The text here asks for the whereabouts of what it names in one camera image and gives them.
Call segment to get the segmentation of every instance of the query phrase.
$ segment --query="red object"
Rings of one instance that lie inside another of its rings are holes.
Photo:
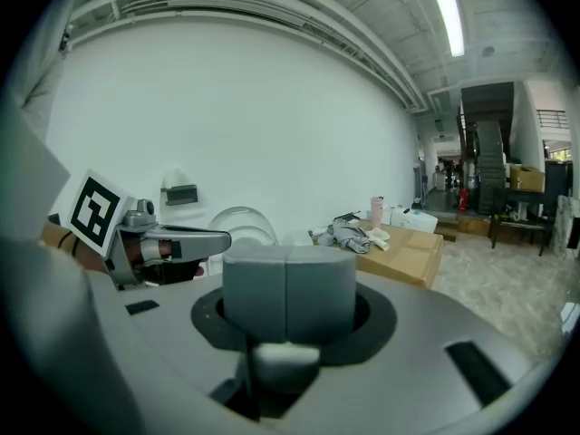
[[[468,191],[462,188],[459,192],[459,211],[465,211],[468,208]]]

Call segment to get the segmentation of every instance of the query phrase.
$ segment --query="railing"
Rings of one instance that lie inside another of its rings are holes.
[[[568,117],[565,111],[559,110],[537,110],[537,117],[540,119],[540,127],[549,129],[570,129]]]

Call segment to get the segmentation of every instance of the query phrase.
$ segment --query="pink tumbler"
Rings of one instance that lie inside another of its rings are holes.
[[[371,198],[372,228],[380,228],[382,220],[382,197]]]

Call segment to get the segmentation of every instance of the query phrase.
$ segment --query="fluorescent light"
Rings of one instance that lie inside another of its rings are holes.
[[[463,31],[461,30],[461,18],[459,18],[457,1],[437,0],[437,3],[443,16],[445,29],[447,29],[451,56],[462,56],[465,54],[465,48],[463,46]]]

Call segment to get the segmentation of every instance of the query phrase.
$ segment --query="brown box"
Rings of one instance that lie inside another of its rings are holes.
[[[369,230],[369,221],[362,220],[362,229]],[[363,255],[356,255],[356,269],[407,284],[430,288],[439,270],[443,253],[443,237],[408,228],[381,225],[391,238],[389,249],[382,251],[375,244]]]
[[[509,186],[512,189],[544,192],[544,173],[531,166],[509,166]]]

